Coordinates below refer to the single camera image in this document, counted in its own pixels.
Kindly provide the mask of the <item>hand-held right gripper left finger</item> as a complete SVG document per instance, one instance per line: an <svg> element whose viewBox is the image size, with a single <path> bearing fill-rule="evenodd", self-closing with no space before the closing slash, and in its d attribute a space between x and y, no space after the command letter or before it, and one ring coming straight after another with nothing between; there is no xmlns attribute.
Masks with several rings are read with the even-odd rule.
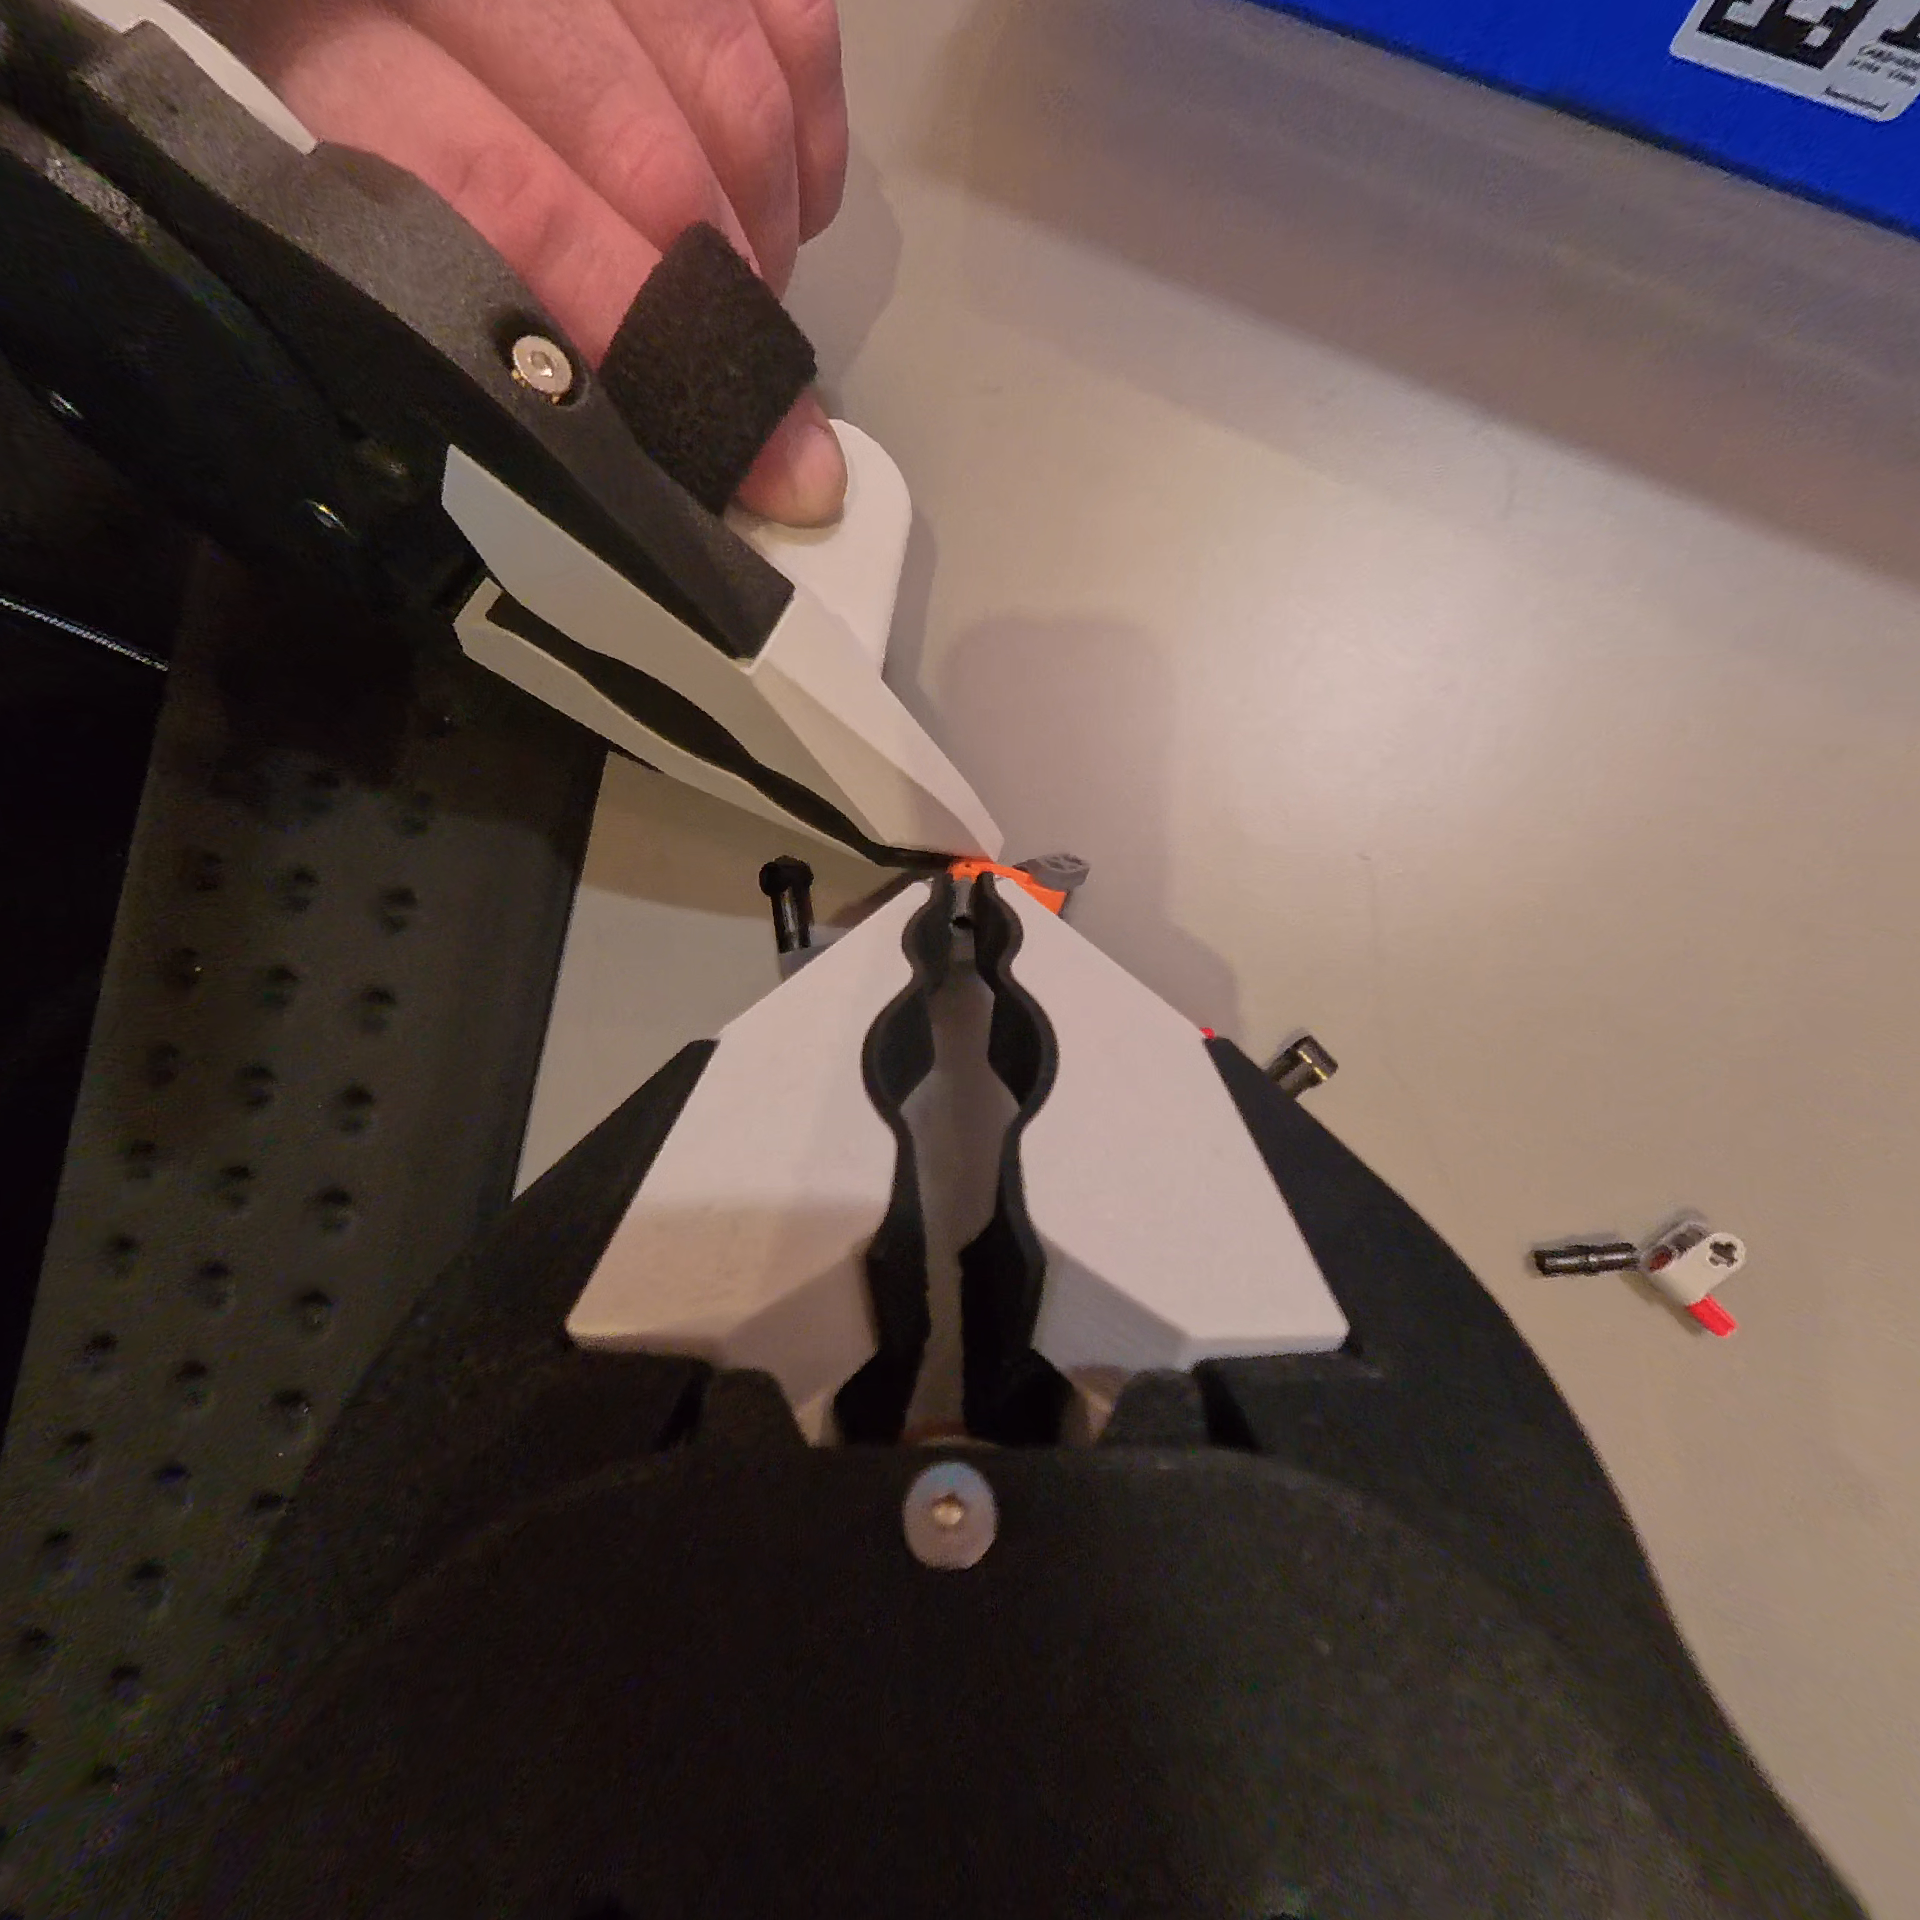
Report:
<svg viewBox="0 0 1920 1920"><path fill-rule="evenodd" d="M869 1282L901 1134L865 1046L950 946L948 877L911 879L721 1026L567 1312L588 1353L769 1376L810 1445L879 1353Z"/></svg>

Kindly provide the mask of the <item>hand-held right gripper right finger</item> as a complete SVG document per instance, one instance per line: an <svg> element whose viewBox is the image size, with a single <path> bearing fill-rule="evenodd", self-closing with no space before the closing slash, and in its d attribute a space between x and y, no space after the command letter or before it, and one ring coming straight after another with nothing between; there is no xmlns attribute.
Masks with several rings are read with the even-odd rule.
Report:
<svg viewBox="0 0 1920 1920"><path fill-rule="evenodd" d="M1113 1405L1141 1374L1336 1353L1332 1287L1209 1032L1007 877L974 877L1015 1101L962 1249L964 1413Z"/></svg>

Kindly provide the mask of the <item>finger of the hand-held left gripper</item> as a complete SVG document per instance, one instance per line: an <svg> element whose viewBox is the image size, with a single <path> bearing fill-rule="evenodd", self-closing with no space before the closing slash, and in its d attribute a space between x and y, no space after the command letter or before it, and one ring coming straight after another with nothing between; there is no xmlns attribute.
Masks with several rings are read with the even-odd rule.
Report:
<svg viewBox="0 0 1920 1920"><path fill-rule="evenodd" d="M885 684L904 558L904 482L879 447L852 453L855 514L826 534L718 522L721 543L785 586L752 658L733 658L543 518L462 449L444 506L502 590L541 622L634 665L708 711L746 752L844 809L870 838L999 858L1000 830L972 783Z"/></svg>
<svg viewBox="0 0 1920 1920"><path fill-rule="evenodd" d="M472 592L452 630L470 661L599 734L613 750L710 800L882 868L922 872L956 861L956 853L870 838L804 782L754 759L689 696L630 662L569 640L502 590Z"/></svg>

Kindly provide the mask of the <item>person's left hand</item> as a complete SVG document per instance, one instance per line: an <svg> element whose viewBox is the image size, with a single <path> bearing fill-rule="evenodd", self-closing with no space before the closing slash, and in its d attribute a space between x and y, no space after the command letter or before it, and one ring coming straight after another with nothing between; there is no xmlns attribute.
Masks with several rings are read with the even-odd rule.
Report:
<svg viewBox="0 0 1920 1920"><path fill-rule="evenodd" d="M182 5L317 138L415 175L600 364L660 253L718 228L784 297L841 207L834 1Z"/></svg>

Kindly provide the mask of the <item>grey beam black axle assembly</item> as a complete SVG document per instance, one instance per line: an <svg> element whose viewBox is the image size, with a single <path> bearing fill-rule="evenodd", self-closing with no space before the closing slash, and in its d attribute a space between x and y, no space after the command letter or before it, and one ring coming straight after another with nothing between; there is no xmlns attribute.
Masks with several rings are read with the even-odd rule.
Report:
<svg viewBox="0 0 1920 1920"><path fill-rule="evenodd" d="M813 918L813 870L796 855L778 855L759 868L774 928L774 956L781 975L798 973L822 948L836 944L846 929Z"/></svg>

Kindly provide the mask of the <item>black perforated board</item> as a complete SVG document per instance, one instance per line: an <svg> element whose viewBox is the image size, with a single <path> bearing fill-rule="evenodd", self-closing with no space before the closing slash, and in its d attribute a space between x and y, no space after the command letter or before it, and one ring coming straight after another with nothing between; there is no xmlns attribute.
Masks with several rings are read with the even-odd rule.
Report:
<svg viewBox="0 0 1920 1920"><path fill-rule="evenodd" d="M602 750L196 559L4 1454L4 1831L102 1812L348 1382L502 1207Z"/></svg>

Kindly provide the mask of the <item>small white connector assembly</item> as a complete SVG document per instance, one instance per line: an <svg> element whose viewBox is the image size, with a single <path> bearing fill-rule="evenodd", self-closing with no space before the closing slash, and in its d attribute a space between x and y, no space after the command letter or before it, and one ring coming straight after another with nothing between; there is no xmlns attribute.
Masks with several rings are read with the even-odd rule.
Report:
<svg viewBox="0 0 1920 1920"><path fill-rule="evenodd" d="M1700 1216L1680 1216L1655 1239L1560 1239L1527 1254L1543 1280L1631 1277L1709 1337L1734 1337L1737 1319L1716 1300L1748 1258L1745 1240Z"/></svg>

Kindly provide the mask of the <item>blue plastic bin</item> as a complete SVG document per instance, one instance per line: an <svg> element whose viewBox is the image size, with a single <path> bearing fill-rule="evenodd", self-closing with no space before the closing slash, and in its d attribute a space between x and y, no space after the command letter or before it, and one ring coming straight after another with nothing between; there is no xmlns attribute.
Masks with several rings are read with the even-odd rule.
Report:
<svg viewBox="0 0 1920 1920"><path fill-rule="evenodd" d="M1272 1L1271 9L1918 236L1914 1Z"/></svg>

